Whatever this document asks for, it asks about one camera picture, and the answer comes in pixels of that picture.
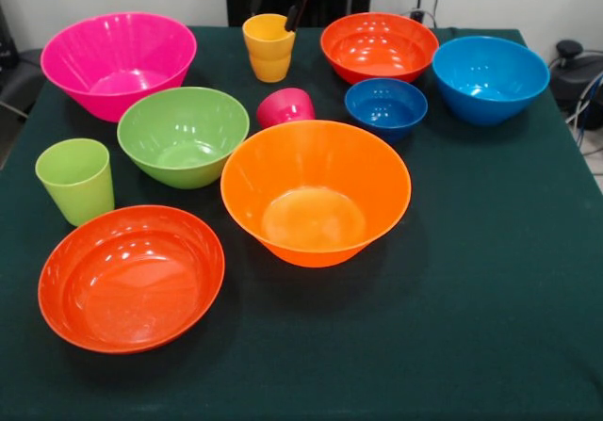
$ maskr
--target bowl rim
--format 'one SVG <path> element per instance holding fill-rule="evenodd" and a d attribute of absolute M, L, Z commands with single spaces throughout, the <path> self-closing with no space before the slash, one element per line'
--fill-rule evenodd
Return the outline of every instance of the bowl rim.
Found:
<path fill-rule="evenodd" d="M 132 110 L 133 108 L 135 108 L 137 105 L 139 104 L 144 104 L 147 100 L 149 99 L 153 99 L 154 97 L 158 97 L 158 96 L 165 96 L 168 95 L 169 93 L 173 92 L 173 91 L 196 91 L 196 92 L 201 92 L 201 91 L 212 91 L 215 93 L 218 93 L 221 96 L 225 96 L 227 98 L 230 98 L 230 100 L 234 101 L 235 104 L 240 107 L 240 109 L 243 111 L 243 113 L 245 113 L 245 133 L 242 135 L 242 137 L 240 138 L 240 140 L 235 144 L 235 146 L 233 146 L 233 149 L 230 150 L 229 152 L 226 152 L 224 154 L 220 154 L 218 157 L 216 157 L 214 160 L 211 160 L 209 162 L 205 162 L 201 165 L 189 165 L 187 167 L 164 167 L 161 165 L 157 165 L 155 163 L 150 163 L 147 162 L 145 160 L 139 159 L 138 157 L 135 157 L 130 151 L 128 151 L 126 149 L 126 147 L 123 145 L 122 143 L 122 135 L 120 133 L 120 131 L 122 130 L 122 124 L 123 124 L 123 119 L 125 118 L 125 116 L 128 114 L 128 112 L 130 110 Z M 150 94 L 149 96 L 145 96 L 144 98 L 136 101 L 135 103 L 133 103 L 132 105 L 130 105 L 130 107 L 128 107 L 128 109 L 123 112 L 123 115 L 120 117 L 120 121 L 117 124 L 117 141 L 120 145 L 120 148 L 122 148 L 122 151 L 133 161 L 135 162 L 139 162 L 140 164 L 149 167 L 151 169 L 155 169 L 155 170 L 170 170 L 170 171 L 184 171 L 184 170 L 195 170 L 195 169 L 201 169 L 210 165 L 215 164 L 216 162 L 221 161 L 223 158 L 228 157 L 230 154 L 233 153 L 233 151 L 243 142 L 245 141 L 245 139 L 247 138 L 247 135 L 249 134 L 249 129 L 250 129 L 250 119 L 249 119 L 249 113 L 247 112 L 247 109 L 245 108 L 245 106 L 234 96 L 231 96 L 230 94 L 226 93 L 225 91 L 220 91 L 219 89 L 210 89 L 208 87 L 174 87 L 173 89 L 163 89 L 157 93 L 153 93 Z"/>
<path fill-rule="evenodd" d="M 192 40 L 193 48 L 192 48 L 192 52 L 191 52 L 190 58 L 187 59 L 187 62 L 184 65 L 182 65 L 182 67 L 174 75 L 166 78 L 165 80 L 162 80 L 161 82 L 153 84 L 153 85 L 147 87 L 146 89 L 134 89 L 134 90 L 130 90 L 130 91 L 121 91 L 119 93 L 90 93 L 89 91 L 84 91 L 82 89 L 70 89 L 69 87 L 65 86 L 64 84 L 59 84 L 57 82 L 57 80 L 54 77 L 52 77 L 46 71 L 45 63 L 44 62 L 45 62 L 45 56 L 46 56 L 46 52 L 48 50 L 48 47 L 50 46 L 51 43 L 53 43 L 63 33 L 67 32 L 67 31 L 69 31 L 69 30 L 71 30 L 73 28 L 76 28 L 76 27 L 78 27 L 78 26 L 80 26 L 81 24 L 84 24 L 84 23 L 94 22 L 94 21 L 105 19 L 105 18 L 112 18 L 112 17 L 115 17 L 115 16 L 120 16 L 121 17 L 121 16 L 125 16 L 125 15 L 152 16 L 152 17 L 155 17 L 157 19 L 161 19 L 163 21 L 168 21 L 168 22 L 174 23 L 176 25 L 179 25 L 180 27 L 182 27 L 183 30 L 185 30 L 185 33 Z M 41 67 L 42 72 L 46 76 L 46 78 L 48 80 L 50 80 L 54 85 L 56 85 L 57 87 L 59 87 L 60 89 L 63 89 L 64 91 L 68 91 L 68 92 L 74 93 L 74 94 L 81 94 L 81 95 L 85 95 L 85 96 L 95 96 L 95 97 L 99 97 L 99 98 L 113 98 L 113 97 L 118 97 L 118 96 L 127 96 L 127 95 L 131 95 L 131 94 L 144 93 L 144 92 L 147 92 L 149 90 L 156 89 L 157 87 L 159 87 L 159 86 L 161 86 L 163 84 L 171 82 L 173 79 L 175 79 L 176 77 L 178 77 L 178 75 L 182 71 L 185 71 L 187 68 L 190 67 L 190 65 L 192 64 L 192 61 L 197 56 L 197 50 L 198 50 L 198 45 L 197 45 L 197 39 L 195 38 L 195 35 L 192 33 L 192 31 L 184 23 L 181 23 L 180 21 L 177 21 L 177 20 L 175 20 L 175 19 L 173 19 L 173 18 L 171 18 L 169 16 L 165 16 L 165 15 L 162 15 L 162 14 L 150 13 L 150 12 L 147 12 L 147 11 L 114 11 L 114 12 L 110 12 L 110 13 L 99 14 L 99 15 L 96 15 L 96 16 L 90 16 L 89 18 L 85 18 L 85 19 L 83 19 L 81 21 L 77 21 L 76 23 L 70 24 L 70 25 L 66 26 L 65 28 L 59 30 L 44 45 L 44 48 L 42 49 L 41 55 L 40 55 L 40 67 Z"/>
<path fill-rule="evenodd" d="M 390 155 L 392 155 L 394 157 L 394 159 L 396 159 L 396 160 L 399 161 L 399 163 L 401 164 L 403 173 L 404 173 L 404 179 L 406 180 L 406 184 L 408 185 L 408 192 L 406 194 L 405 200 L 402 201 L 401 209 L 399 211 L 399 214 L 396 215 L 396 217 L 390 222 L 390 224 L 388 224 L 385 228 L 383 228 L 383 230 L 380 231 L 379 233 L 377 233 L 375 235 L 372 235 L 370 238 L 365 239 L 365 240 L 363 240 L 361 242 L 358 242 L 357 244 L 354 244 L 354 245 L 351 245 L 351 246 L 348 246 L 348 247 L 340 247 L 340 248 L 330 249 L 330 250 L 313 251 L 313 250 L 308 250 L 308 249 L 299 249 L 299 248 L 295 248 L 295 247 L 287 247 L 287 246 L 284 246 L 283 244 L 278 244 L 278 243 L 276 243 L 274 241 L 268 240 L 265 237 L 263 237 L 262 235 L 259 235 L 259 234 L 255 233 L 255 232 L 251 231 L 246 226 L 242 225 L 239 222 L 239 220 L 238 220 L 238 216 L 235 216 L 233 214 L 233 210 L 231 209 L 230 204 L 228 203 L 228 201 L 224 197 L 224 180 L 226 179 L 226 178 L 224 178 L 224 175 L 228 174 L 228 169 L 230 168 L 231 165 L 233 165 L 232 164 L 232 162 L 233 162 L 233 158 L 232 157 L 233 157 L 233 155 L 235 155 L 235 153 L 237 153 L 241 149 L 241 146 L 243 146 L 243 145 L 241 145 L 238 148 L 236 148 L 236 150 L 233 152 L 233 155 L 231 155 L 231 158 L 229 158 L 226 161 L 226 165 L 224 166 L 224 170 L 222 171 L 222 177 L 220 178 L 220 195 L 221 195 L 221 198 L 222 198 L 222 202 L 224 203 L 224 206 L 226 207 L 226 210 L 228 211 L 228 214 L 235 221 L 235 223 L 240 228 L 242 228 L 244 231 L 246 231 L 249 235 L 251 235 L 252 237 L 255 237 L 260 242 L 268 244 L 268 245 L 271 245 L 272 247 L 275 247 L 277 249 L 294 251 L 294 252 L 300 252 L 300 253 L 331 254 L 331 253 L 339 253 L 339 252 L 342 252 L 342 251 L 354 251 L 354 250 L 362 249 L 363 247 L 367 246 L 368 244 L 374 242 L 375 240 L 377 240 L 380 237 L 383 237 L 384 235 L 386 235 L 387 233 L 389 233 L 399 223 L 399 221 L 402 219 L 402 217 L 404 216 L 404 214 L 408 210 L 408 206 L 410 205 L 412 194 L 413 194 L 413 184 L 412 184 L 411 174 L 408 171 L 408 167 L 406 167 L 406 164 L 404 163 L 404 161 L 402 160 L 402 158 L 400 157 L 400 155 L 396 152 L 396 150 L 394 150 L 389 144 L 387 144 L 386 141 L 384 141 L 383 139 L 375 136 L 374 134 L 371 134 L 370 132 L 364 130 L 361 127 L 354 126 L 354 125 L 351 125 L 351 124 L 347 124 L 347 123 L 341 122 L 341 121 L 331 121 L 331 120 L 298 120 L 298 121 L 282 122 L 280 124 L 276 124 L 274 126 L 266 128 L 266 129 L 262 129 L 261 131 L 253 134 L 251 137 L 249 137 L 247 140 L 245 140 L 244 145 L 245 146 L 250 146 L 250 143 L 253 143 L 254 141 L 256 141 L 257 137 L 261 137 L 262 135 L 265 135 L 265 134 L 273 134 L 275 128 L 305 127 L 306 124 L 312 124 L 312 126 L 310 126 L 310 127 L 319 127 L 321 124 L 325 124 L 325 123 L 338 124 L 336 127 L 356 129 L 357 131 L 360 132 L 360 134 L 364 135 L 366 138 L 369 138 L 371 140 L 380 141 L 384 146 L 387 147 L 388 152 L 390 153 Z"/>
<path fill-rule="evenodd" d="M 464 92 L 460 91 L 456 87 L 454 87 L 451 84 L 449 84 L 440 75 L 440 73 L 437 71 L 437 56 L 439 55 L 440 51 L 442 51 L 442 49 L 446 49 L 446 48 L 450 47 L 451 45 L 454 45 L 455 43 L 457 43 L 459 41 L 468 41 L 468 40 L 470 40 L 470 41 L 490 40 L 490 41 L 503 42 L 506 45 L 511 46 L 512 48 L 519 49 L 520 52 L 524 52 L 524 53 L 527 53 L 528 55 L 531 55 L 532 57 L 535 57 L 536 60 L 539 61 L 539 63 L 542 65 L 542 67 L 546 71 L 546 80 L 545 80 L 545 82 L 542 84 L 542 86 L 539 89 L 535 90 L 531 95 L 517 97 L 517 98 L 510 99 L 510 100 L 494 99 L 494 98 L 490 98 L 490 97 L 481 97 L 481 96 L 480 97 L 478 97 L 478 96 L 471 96 L 471 95 L 469 95 L 467 93 L 464 93 Z M 476 99 L 476 100 L 480 100 L 480 101 L 488 101 L 488 102 L 497 103 L 497 104 L 515 103 L 515 102 L 527 101 L 529 99 L 535 98 L 536 96 L 538 96 L 539 94 L 541 94 L 543 91 L 546 90 L 546 88 L 548 87 L 548 84 L 550 82 L 550 70 L 548 69 L 548 65 L 545 63 L 545 61 L 538 54 L 536 54 L 534 51 L 532 51 L 528 46 L 520 44 L 520 43 L 512 41 L 512 40 L 507 40 L 505 38 L 490 37 L 488 35 L 471 35 L 471 36 L 468 36 L 468 37 L 459 37 L 459 38 L 454 38 L 452 40 L 446 41 L 444 44 L 442 44 L 439 47 L 439 49 L 437 51 L 435 51 L 435 54 L 433 56 L 432 69 L 433 69 L 433 73 L 435 74 L 435 77 L 437 78 L 437 80 L 440 83 L 444 84 L 446 87 L 454 90 L 454 92 L 462 94 L 463 96 L 466 96 L 466 97 L 468 97 L 470 99 Z"/>
<path fill-rule="evenodd" d="M 384 125 L 374 124 L 372 122 L 365 121 L 364 119 L 362 119 L 362 118 L 358 117 L 357 115 L 355 115 L 351 111 L 351 108 L 350 108 L 350 99 L 349 99 L 349 96 L 351 96 L 353 94 L 353 92 L 356 89 L 358 89 L 358 86 L 363 85 L 363 84 L 370 85 L 371 83 L 375 83 L 375 82 L 378 82 L 378 81 L 387 82 L 387 83 L 394 83 L 395 85 L 398 85 L 398 86 L 400 86 L 403 89 L 408 89 L 411 92 L 418 93 L 420 95 L 419 97 L 423 101 L 423 108 L 421 109 L 421 114 L 417 115 L 416 119 L 414 121 L 409 122 L 407 124 L 400 125 L 400 126 L 384 126 Z M 352 115 L 361 124 L 366 124 L 367 126 L 374 127 L 375 129 L 381 129 L 381 130 L 384 130 L 384 131 L 397 131 L 397 130 L 407 129 L 407 128 L 413 127 L 413 126 L 417 125 L 419 122 L 421 122 L 421 120 L 423 120 L 425 118 L 425 115 L 427 115 L 427 111 L 429 110 L 429 102 L 427 101 L 427 97 L 425 96 L 425 94 L 423 94 L 423 91 L 421 91 L 420 89 L 418 89 L 417 87 L 415 87 L 413 84 L 410 84 L 408 82 L 404 82 L 403 80 L 393 79 L 391 77 L 373 77 L 373 78 L 370 78 L 370 79 L 361 80 L 360 82 L 357 82 L 357 83 L 353 84 L 346 91 L 346 96 L 344 98 L 344 104 L 346 105 L 346 109 L 348 110 L 348 113 L 350 113 L 350 115 Z"/>
<path fill-rule="evenodd" d="M 186 322 L 183 325 L 181 325 L 180 328 L 178 328 L 173 333 L 166 335 L 162 339 L 159 339 L 159 340 L 156 340 L 149 344 L 146 344 L 143 347 L 95 348 L 95 347 L 90 347 L 89 345 L 85 345 L 82 342 L 80 342 L 78 339 L 70 338 L 67 335 L 62 334 L 62 332 L 59 332 L 56 329 L 54 322 L 50 321 L 49 316 L 44 311 L 42 304 L 41 304 L 41 284 L 42 284 L 42 280 L 44 278 L 44 273 L 45 273 L 46 269 L 48 268 L 49 261 L 55 256 L 56 253 L 58 253 L 61 250 L 61 248 L 64 246 L 64 244 L 71 237 L 73 237 L 74 235 L 81 234 L 81 231 L 80 231 L 81 229 L 87 228 L 92 223 L 99 221 L 99 219 L 105 219 L 107 217 L 119 217 L 124 212 L 132 212 L 132 211 L 136 211 L 136 210 L 140 210 L 140 209 L 149 209 L 149 208 L 152 208 L 155 211 L 163 211 L 163 212 L 177 211 L 179 214 L 182 214 L 185 217 L 189 217 L 189 218 L 193 219 L 195 222 L 197 222 L 201 226 L 201 228 L 203 228 L 204 230 L 206 230 L 208 232 L 211 239 L 216 241 L 216 244 L 218 245 L 218 250 L 220 252 L 220 266 L 219 266 L 220 280 L 216 286 L 215 294 L 212 295 L 209 302 L 207 303 L 207 306 L 204 309 L 199 310 L 199 312 L 197 314 L 195 314 L 190 319 L 189 322 Z M 224 282 L 225 269 L 226 269 L 226 259 L 224 256 L 224 249 L 220 242 L 220 238 L 218 237 L 216 232 L 199 217 L 197 217 L 194 214 L 191 214 L 188 211 L 185 211 L 183 209 L 178 209 L 177 207 L 166 206 L 166 205 L 162 205 L 162 204 L 137 204 L 137 205 L 133 205 L 133 206 L 126 206 L 126 207 L 122 207 L 120 209 L 114 209 L 112 211 L 106 212 L 98 217 L 95 217 L 94 219 L 87 221 L 86 223 L 82 224 L 81 226 L 73 229 L 73 231 L 71 231 L 68 235 L 63 237 L 63 239 L 53 248 L 53 250 L 49 253 L 48 257 L 46 258 L 46 261 L 44 261 L 44 265 L 41 268 L 40 277 L 38 278 L 38 307 L 40 309 L 42 317 L 44 318 L 44 321 L 46 322 L 46 325 L 48 325 L 48 327 L 50 327 L 50 329 L 57 336 L 59 336 L 60 338 L 62 338 L 65 341 L 67 341 L 68 343 L 73 344 L 74 346 L 78 346 L 79 348 L 83 348 L 85 350 L 91 350 L 93 352 L 101 352 L 101 353 L 107 353 L 107 354 L 112 354 L 112 355 L 142 352 L 145 350 L 151 350 L 153 348 L 159 348 L 163 345 L 166 345 L 169 342 L 171 342 L 171 341 L 175 340 L 176 338 L 178 338 L 179 336 L 181 336 L 182 334 L 184 334 L 185 332 L 187 332 L 188 330 L 190 330 L 207 313 L 207 311 L 209 311 L 211 306 L 216 301 L 216 298 L 218 297 L 218 294 L 220 293 L 222 284 Z"/>
<path fill-rule="evenodd" d="M 325 47 L 325 35 L 328 33 L 328 31 L 332 28 L 335 27 L 336 24 L 338 23 L 342 23 L 342 22 L 346 22 L 348 21 L 351 17 L 363 17 L 363 16 L 385 16 L 388 18 L 392 18 L 394 20 L 402 20 L 404 22 L 407 23 L 413 23 L 413 25 L 416 25 L 418 27 L 422 27 L 423 29 L 425 29 L 425 31 L 428 33 L 428 36 L 435 42 L 435 50 L 433 51 L 431 57 L 428 59 L 427 63 L 425 63 L 424 65 L 420 66 L 419 68 L 413 68 L 412 70 L 409 71 L 402 71 L 400 73 L 394 73 L 394 74 L 388 74 L 388 75 L 380 75 L 380 74 L 374 74 L 374 73 L 370 73 L 368 71 L 361 71 L 358 70 L 356 68 L 351 68 L 347 65 L 344 65 L 338 61 L 335 61 L 332 57 L 331 54 L 329 52 L 327 52 L 326 47 Z M 351 71 L 353 73 L 359 74 L 359 75 L 364 75 L 364 76 L 369 76 L 369 77 L 383 77 L 383 78 L 396 78 L 396 77 L 401 77 L 403 75 L 406 74 L 413 74 L 413 73 L 421 73 L 423 71 L 425 71 L 431 64 L 433 61 L 433 56 L 435 56 L 435 53 L 437 52 L 438 48 L 440 47 L 440 41 L 439 39 L 437 39 L 437 37 L 435 36 L 435 34 L 433 33 L 433 31 L 431 31 L 427 26 L 425 26 L 424 24 L 420 24 L 417 21 L 414 21 L 406 16 L 403 15 L 399 15 L 399 14 L 395 14 L 395 13 L 386 13 L 386 12 L 381 12 L 381 11 L 366 11 L 363 13 L 354 13 L 354 14 L 349 14 L 347 16 L 344 16 L 343 18 L 339 18 L 336 21 L 333 21 L 332 23 L 330 23 L 329 25 L 327 25 L 325 27 L 325 29 L 322 31 L 322 33 L 320 34 L 320 49 L 322 50 L 322 54 L 324 56 L 327 57 L 327 59 L 329 60 L 329 62 L 332 65 L 336 65 L 339 66 L 340 68 L 343 68 L 346 71 Z"/>

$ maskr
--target yellow cup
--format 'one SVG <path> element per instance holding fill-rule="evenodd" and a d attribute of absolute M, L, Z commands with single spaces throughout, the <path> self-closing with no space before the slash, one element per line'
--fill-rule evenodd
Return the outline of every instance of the yellow cup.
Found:
<path fill-rule="evenodd" d="M 258 14 L 243 24 L 249 60 L 262 82 L 279 82 L 289 70 L 295 32 L 285 31 L 285 22 L 280 14 Z"/>

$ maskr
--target pink bowl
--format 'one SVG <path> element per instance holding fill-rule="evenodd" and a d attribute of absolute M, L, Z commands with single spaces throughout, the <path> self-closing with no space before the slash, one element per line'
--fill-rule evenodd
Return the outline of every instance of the pink bowl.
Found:
<path fill-rule="evenodd" d="M 110 13 L 56 34 L 41 54 L 41 68 L 92 115 L 118 122 L 136 101 L 180 87 L 196 52 L 194 35 L 174 19 Z"/>
<path fill-rule="evenodd" d="M 315 120 L 310 95 L 302 89 L 279 89 L 269 95 L 255 113 L 262 128 L 295 120 Z"/>

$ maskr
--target cup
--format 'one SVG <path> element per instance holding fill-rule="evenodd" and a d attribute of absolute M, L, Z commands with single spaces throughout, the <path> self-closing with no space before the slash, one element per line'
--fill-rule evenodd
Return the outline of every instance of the cup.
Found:
<path fill-rule="evenodd" d="M 73 226 L 115 208 L 109 151 L 96 140 L 72 138 L 38 157 L 36 175 Z"/>
<path fill-rule="evenodd" d="M 281 14 L 258 14 L 243 24 L 249 60 L 262 82 L 279 82 L 289 69 L 295 32 L 287 32 L 285 22 Z"/>
<path fill-rule="evenodd" d="M 287 121 L 315 120 L 310 95 L 302 89 L 279 89 L 269 95 L 255 113 L 262 128 Z"/>

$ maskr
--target green bowl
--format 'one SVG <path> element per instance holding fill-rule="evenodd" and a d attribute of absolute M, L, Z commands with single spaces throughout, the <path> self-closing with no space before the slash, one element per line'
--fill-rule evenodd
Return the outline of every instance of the green bowl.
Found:
<path fill-rule="evenodd" d="M 249 115 L 216 89 L 166 89 L 141 99 L 122 116 L 117 140 L 139 168 L 176 188 L 220 178 L 228 156 L 249 132 Z"/>

